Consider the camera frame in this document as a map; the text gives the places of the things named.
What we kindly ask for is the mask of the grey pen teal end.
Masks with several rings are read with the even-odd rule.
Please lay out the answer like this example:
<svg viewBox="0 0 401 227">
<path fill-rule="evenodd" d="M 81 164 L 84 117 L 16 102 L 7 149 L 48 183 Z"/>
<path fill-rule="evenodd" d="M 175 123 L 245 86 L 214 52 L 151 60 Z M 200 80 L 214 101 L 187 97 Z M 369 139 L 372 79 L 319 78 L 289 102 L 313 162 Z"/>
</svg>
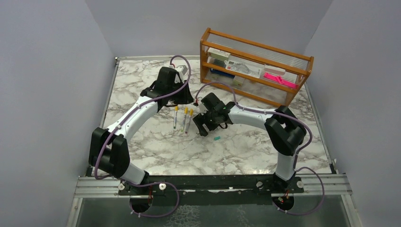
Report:
<svg viewBox="0 0 401 227">
<path fill-rule="evenodd" d="M 188 107 L 184 108 L 184 115 L 183 115 L 183 121 L 181 124 L 180 132 L 184 132 L 185 126 L 186 126 L 186 121 L 187 121 L 187 116 L 188 116 Z"/>
</svg>

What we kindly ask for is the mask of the grey pen purple end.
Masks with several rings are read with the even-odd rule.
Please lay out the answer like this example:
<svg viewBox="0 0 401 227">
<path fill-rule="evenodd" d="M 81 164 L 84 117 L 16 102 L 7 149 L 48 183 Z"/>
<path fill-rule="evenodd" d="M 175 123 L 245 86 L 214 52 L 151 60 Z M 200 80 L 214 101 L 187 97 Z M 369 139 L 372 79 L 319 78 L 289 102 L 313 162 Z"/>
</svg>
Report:
<svg viewBox="0 0 401 227">
<path fill-rule="evenodd" d="M 186 124 L 186 127 L 185 127 L 185 131 L 184 131 L 185 134 L 187 134 L 189 132 L 192 115 L 193 115 L 193 109 L 190 110 L 189 115 L 188 115 L 188 121 L 187 121 L 187 124 Z"/>
</svg>

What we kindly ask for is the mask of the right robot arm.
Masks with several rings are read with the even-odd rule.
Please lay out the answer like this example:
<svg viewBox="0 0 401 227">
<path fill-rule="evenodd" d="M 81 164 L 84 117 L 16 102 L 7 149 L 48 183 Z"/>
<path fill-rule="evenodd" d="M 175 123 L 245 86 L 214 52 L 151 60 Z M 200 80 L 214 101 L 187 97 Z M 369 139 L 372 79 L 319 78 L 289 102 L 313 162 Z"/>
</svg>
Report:
<svg viewBox="0 0 401 227">
<path fill-rule="evenodd" d="M 200 112 L 193 117 L 193 122 L 201 136 L 207 136 L 217 128 L 226 129 L 230 124 L 265 130 L 278 152 L 273 187 L 278 192 L 285 192 L 291 187 L 296 174 L 296 155 L 307 134 L 307 128 L 287 106 L 263 110 L 240 106 L 234 101 L 225 104 L 214 93 L 196 100 L 194 105 Z"/>
</svg>

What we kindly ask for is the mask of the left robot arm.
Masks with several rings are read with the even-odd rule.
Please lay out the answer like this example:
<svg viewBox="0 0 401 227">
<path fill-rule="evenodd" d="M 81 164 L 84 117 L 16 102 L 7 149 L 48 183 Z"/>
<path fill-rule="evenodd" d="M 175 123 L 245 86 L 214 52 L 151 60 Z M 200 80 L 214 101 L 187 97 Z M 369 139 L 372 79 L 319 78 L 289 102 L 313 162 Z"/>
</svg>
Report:
<svg viewBox="0 0 401 227">
<path fill-rule="evenodd" d="M 119 120 L 105 129 L 96 128 L 91 136 L 88 162 L 115 178 L 131 183 L 132 190 L 143 194 L 148 190 L 148 173 L 131 163 L 128 142 L 141 126 L 169 102 L 190 104 L 193 97 L 185 74 L 185 65 L 162 67 L 151 86 L 141 91 L 137 102 Z"/>
</svg>

